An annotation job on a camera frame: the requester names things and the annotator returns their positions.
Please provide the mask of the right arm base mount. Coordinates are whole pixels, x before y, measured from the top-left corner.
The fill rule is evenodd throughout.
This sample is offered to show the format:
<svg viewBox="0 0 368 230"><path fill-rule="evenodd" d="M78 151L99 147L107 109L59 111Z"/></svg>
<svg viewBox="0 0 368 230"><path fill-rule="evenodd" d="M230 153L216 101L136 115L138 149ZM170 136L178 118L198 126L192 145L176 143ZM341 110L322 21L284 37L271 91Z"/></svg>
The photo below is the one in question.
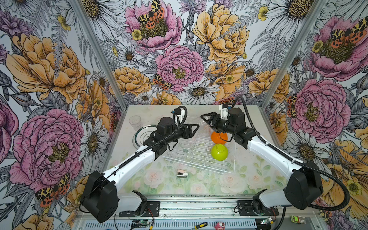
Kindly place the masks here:
<svg viewBox="0 0 368 230"><path fill-rule="evenodd" d="M234 208L235 213L239 213L240 216L277 216L279 215L278 208L273 206L271 208L265 207L259 196L265 192L266 189L261 190L252 197L252 200L238 200L237 205Z"/></svg>

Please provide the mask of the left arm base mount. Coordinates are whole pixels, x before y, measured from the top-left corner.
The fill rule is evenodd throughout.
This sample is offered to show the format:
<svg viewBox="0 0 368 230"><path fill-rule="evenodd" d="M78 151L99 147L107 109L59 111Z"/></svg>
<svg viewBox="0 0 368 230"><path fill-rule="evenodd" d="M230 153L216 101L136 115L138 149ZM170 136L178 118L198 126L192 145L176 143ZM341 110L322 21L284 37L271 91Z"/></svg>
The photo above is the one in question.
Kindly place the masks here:
<svg viewBox="0 0 368 230"><path fill-rule="evenodd" d="M158 217L160 213L160 201L148 201L138 191L132 191L118 196L119 204L117 213L119 217Z"/></svg>

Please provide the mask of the teal rimmed back plate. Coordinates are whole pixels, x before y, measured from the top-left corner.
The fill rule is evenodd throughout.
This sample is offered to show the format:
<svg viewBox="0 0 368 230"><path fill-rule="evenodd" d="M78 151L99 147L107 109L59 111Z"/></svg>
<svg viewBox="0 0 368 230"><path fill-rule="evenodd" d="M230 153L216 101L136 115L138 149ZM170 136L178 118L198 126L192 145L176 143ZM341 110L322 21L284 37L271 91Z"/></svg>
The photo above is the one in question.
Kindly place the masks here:
<svg viewBox="0 0 368 230"><path fill-rule="evenodd" d="M157 126L155 125L148 125L140 128L133 136L133 146L136 149L139 149L143 143L150 137L152 132L157 130Z"/></svg>

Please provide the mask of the clear plastic glass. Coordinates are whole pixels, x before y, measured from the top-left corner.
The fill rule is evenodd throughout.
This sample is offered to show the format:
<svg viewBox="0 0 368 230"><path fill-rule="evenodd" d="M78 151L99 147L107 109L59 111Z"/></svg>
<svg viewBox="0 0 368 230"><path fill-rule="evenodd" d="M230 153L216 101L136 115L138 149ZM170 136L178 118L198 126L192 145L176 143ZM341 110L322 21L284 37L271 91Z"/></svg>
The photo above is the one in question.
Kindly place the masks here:
<svg viewBox="0 0 368 230"><path fill-rule="evenodd" d="M213 131L210 126L200 117L195 118L194 123L199 125L199 129L196 132L198 135L210 135Z"/></svg>
<svg viewBox="0 0 368 230"><path fill-rule="evenodd" d="M135 131L138 131L142 128L141 117L138 115L130 117L128 122Z"/></svg>

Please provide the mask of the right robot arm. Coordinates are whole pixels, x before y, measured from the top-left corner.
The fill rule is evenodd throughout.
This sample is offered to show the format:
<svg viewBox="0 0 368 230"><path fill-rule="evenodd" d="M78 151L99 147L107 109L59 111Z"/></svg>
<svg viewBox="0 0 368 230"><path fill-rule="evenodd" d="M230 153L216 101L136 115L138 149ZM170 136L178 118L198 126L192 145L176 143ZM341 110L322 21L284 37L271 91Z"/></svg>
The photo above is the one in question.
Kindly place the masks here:
<svg viewBox="0 0 368 230"><path fill-rule="evenodd" d="M310 207L323 192L317 165L304 164L271 144L260 135L252 122L245 121L248 117L249 113L240 108L231 108L227 118L222 118L216 112L201 115L201 119L213 131L230 134L237 144L266 160L287 179L285 188L266 189L254 195L254 211L261 213L274 206L292 206L299 210Z"/></svg>

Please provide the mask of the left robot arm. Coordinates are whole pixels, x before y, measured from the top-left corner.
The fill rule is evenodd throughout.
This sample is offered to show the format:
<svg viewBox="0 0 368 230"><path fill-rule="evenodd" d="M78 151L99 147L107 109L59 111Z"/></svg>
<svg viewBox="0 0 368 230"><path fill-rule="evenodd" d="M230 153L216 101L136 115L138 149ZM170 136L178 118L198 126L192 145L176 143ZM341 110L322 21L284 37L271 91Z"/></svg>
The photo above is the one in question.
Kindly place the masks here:
<svg viewBox="0 0 368 230"><path fill-rule="evenodd" d="M103 173L94 171L89 176L80 204L99 223L121 212L135 216L144 215L147 198L142 193L134 190L127 194L119 194L119 191L138 171L165 153L170 143L192 138L200 127L198 124L177 125L176 121L175 118L163 117L156 130L130 157Z"/></svg>

